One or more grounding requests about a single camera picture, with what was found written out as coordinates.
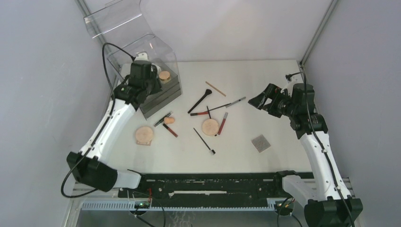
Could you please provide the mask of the white cube container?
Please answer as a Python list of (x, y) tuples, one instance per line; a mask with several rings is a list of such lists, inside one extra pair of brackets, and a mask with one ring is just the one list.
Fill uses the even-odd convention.
[(157, 72), (158, 75), (159, 75), (160, 72), (162, 71), (162, 68), (161, 68), (160, 66), (158, 66), (157, 64), (153, 64), (153, 63), (152, 63), (152, 67), (153, 67), (153, 69), (156, 70), (156, 72)]

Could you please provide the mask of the clear acrylic organizer box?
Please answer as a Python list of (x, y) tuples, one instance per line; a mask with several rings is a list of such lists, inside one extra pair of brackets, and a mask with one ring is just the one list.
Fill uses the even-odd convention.
[(169, 72), (160, 79), (161, 91), (148, 97), (140, 106), (147, 119), (181, 95), (179, 69), (174, 51), (155, 36), (142, 14), (141, 0), (116, 0), (84, 18), (87, 31), (93, 38), (103, 38), (114, 47), (108, 61), (121, 78), (131, 71), (131, 56), (137, 61), (149, 61), (157, 72)]

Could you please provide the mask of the round beige powder puff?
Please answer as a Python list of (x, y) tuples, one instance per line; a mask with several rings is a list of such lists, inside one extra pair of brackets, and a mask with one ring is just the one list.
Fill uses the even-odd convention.
[(215, 136), (219, 130), (219, 123), (215, 119), (206, 119), (202, 123), (201, 130), (207, 136)]

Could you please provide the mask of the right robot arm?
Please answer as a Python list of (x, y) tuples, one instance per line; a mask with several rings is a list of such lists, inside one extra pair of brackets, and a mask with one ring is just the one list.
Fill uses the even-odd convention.
[(361, 199), (352, 197), (343, 182), (331, 150), (327, 124), (315, 112), (314, 96), (313, 86), (307, 83), (294, 84), (290, 95), (270, 83), (248, 103), (272, 116), (287, 116), (310, 162), (315, 190), (296, 172), (281, 171), (273, 184), (275, 194), (289, 194), (298, 201), (310, 227), (353, 227), (363, 204)]

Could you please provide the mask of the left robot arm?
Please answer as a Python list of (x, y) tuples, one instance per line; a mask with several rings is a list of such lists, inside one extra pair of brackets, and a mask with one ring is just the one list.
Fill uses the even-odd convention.
[(128, 120), (148, 96), (162, 90), (161, 68), (145, 60), (131, 63), (129, 74), (112, 92), (108, 109), (89, 141), (79, 152), (70, 152), (67, 163), (74, 179), (95, 190), (129, 188), (136, 197), (144, 196), (148, 185), (141, 174), (117, 170), (108, 165), (112, 149)]

